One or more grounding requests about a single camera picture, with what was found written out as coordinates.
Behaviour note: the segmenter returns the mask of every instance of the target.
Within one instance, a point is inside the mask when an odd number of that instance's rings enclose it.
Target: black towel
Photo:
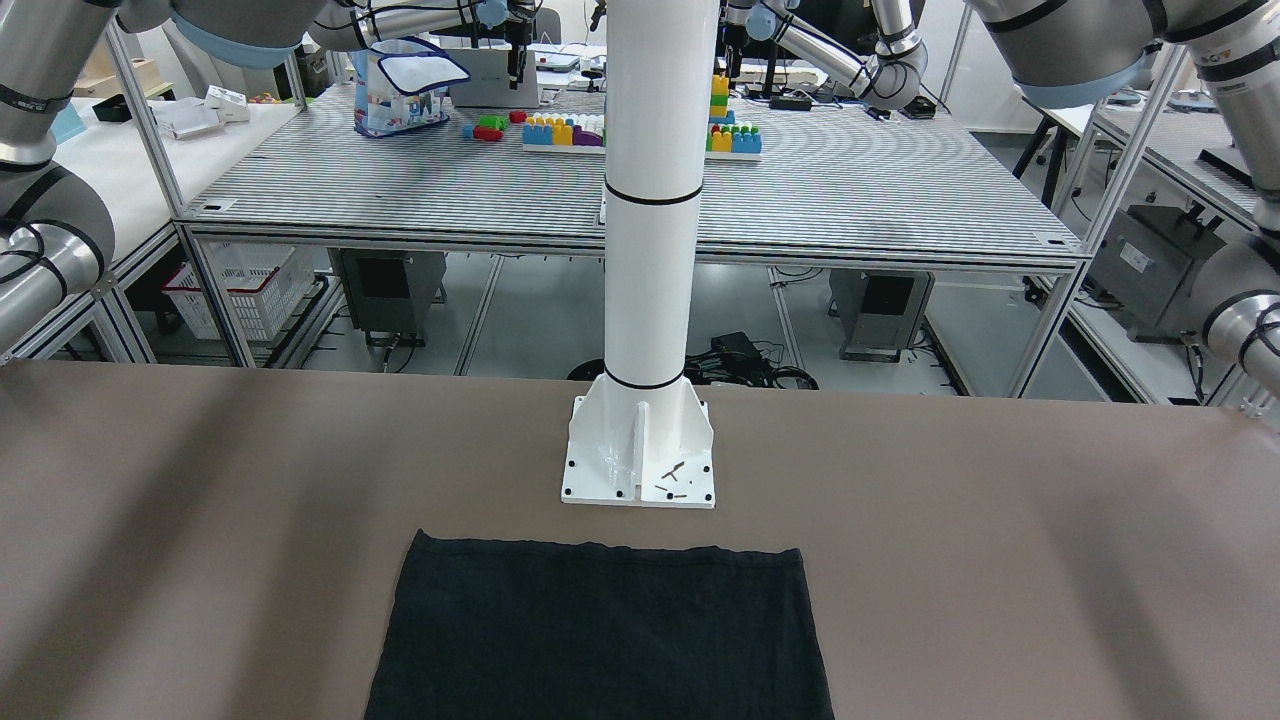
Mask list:
[[[828,719],[799,550],[419,530],[366,720]]]

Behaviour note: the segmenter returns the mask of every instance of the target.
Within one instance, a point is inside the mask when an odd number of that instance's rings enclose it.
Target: white basket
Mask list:
[[[211,245],[210,255],[225,268],[223,283],[248,340],[274,340],[315,283],[315,270],[303,261],[307,254],[289,245],[223,242]],[[189,264],[183,263],[160,291],[178,306],[196,338],[218,340],[218,327]]]

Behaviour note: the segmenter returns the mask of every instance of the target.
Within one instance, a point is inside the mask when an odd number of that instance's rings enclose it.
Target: white box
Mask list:
[[[161,132],[177,140],[186,140],[223,127],[218,113],[198,97],[184,97],[174,102],[160,102],[154,109]]]
[[[234,90],[210,85],[205,94],[205,106],[216,110],[218,118],[224,123],[248,122],[248,99]]]

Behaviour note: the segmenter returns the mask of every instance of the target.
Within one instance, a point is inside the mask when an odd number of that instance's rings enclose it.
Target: green block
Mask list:
[[[480,118],[476,119],[476,124],[483,128],[506,131],[508,123],[507,118],[503,118],[502,115],[480,115]]]

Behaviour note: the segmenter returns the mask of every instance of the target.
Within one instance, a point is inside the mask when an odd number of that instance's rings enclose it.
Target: white pillar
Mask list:
[[[712,428],[681,377],[717,0],[609,3],[604,364],[575,404],[566,502],[713,507]]]

